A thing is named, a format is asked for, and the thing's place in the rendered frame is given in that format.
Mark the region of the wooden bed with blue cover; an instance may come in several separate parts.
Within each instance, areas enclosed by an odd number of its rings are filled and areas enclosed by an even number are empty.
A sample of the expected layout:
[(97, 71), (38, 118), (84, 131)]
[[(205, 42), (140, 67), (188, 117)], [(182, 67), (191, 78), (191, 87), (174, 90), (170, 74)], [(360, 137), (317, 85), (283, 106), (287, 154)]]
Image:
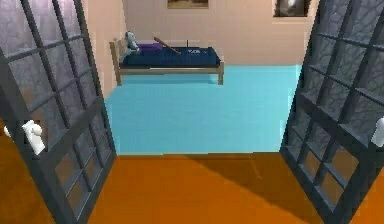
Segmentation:
[(181, 55), (166, 47), (160, 51), (126, 55), (123, 39), (113, 40), (109, 46), (118, 86), (122, 85), (124, 75), (217, 74), (217, 83), (224, 83), (225, 63), (212, 47), (206, 48), (206, 54), (197, 55), (189, 54), (186, 47), (174, 47)]

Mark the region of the dark blue flat machine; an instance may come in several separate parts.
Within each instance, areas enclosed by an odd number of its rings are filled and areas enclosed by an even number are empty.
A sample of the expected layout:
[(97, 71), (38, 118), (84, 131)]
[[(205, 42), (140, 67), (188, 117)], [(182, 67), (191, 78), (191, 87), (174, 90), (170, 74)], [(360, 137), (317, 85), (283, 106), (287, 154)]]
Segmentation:
[(202, 45), (200, 40), (187, 40), (186, 49), (189, 54), (206, 54), (207, 49)]

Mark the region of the brown baseball bat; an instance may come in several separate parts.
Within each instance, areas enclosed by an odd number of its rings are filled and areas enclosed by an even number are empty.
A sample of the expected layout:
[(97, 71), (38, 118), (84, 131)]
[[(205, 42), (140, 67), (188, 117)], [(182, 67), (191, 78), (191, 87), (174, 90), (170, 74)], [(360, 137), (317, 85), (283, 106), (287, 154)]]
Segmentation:
[(171, 52), (175, 53), (176, 55), (181, 55), (181, 52), (178, 51), (177, 49), (171, 47), (170, 45), (168, 45), (167, 43), (165, 43), (163, 40), (161, 40), (160, 38), (158, 37), (153, 37), (153, 40), (156, 41), (157, 43), (161, 44), (162, 46), (166, 47), (167, 49), (169, 49)]

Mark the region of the purple pillow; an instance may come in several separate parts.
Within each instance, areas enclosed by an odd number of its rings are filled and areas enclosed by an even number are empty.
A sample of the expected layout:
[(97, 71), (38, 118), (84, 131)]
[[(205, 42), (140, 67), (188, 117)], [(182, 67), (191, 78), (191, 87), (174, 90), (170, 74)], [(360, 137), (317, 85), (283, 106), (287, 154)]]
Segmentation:
[(141, 52), (160, 51), (163, 49), (163, 45), (160, 43), (149, 43), (138, 45)]

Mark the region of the grey white teddy bear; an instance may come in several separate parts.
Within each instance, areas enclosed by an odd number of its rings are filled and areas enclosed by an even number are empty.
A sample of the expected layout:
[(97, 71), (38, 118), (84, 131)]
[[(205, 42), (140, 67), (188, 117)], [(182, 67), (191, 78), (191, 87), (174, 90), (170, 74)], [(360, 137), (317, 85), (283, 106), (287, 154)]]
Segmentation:
[(125, 40), (126, 40), (126, 54), (131, 55), (131, 54), (137, 54), (140, 52), (140, 48), (137, 44), (136, 37), (133, 32), (127, 31), (125, 33)]

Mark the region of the brown framed picture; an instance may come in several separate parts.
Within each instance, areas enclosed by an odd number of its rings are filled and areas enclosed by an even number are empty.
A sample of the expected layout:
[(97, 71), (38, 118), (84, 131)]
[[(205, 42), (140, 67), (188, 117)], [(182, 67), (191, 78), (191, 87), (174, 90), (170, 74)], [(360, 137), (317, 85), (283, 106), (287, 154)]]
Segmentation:
[(168, 9), (205, 9), (209, 0), (167, 0)]

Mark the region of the grey glass-paned room door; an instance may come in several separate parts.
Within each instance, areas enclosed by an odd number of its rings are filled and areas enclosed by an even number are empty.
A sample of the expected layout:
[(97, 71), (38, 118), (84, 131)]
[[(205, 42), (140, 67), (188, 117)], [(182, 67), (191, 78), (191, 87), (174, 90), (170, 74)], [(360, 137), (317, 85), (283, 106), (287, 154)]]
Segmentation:
[(55, 224), (87, 224), (116, 157), (82, 0), (0, 0), (0, 118)]
[(350, 224), (384, 168), (384, 0), (320, 0), (280, 154), (322, 219)]

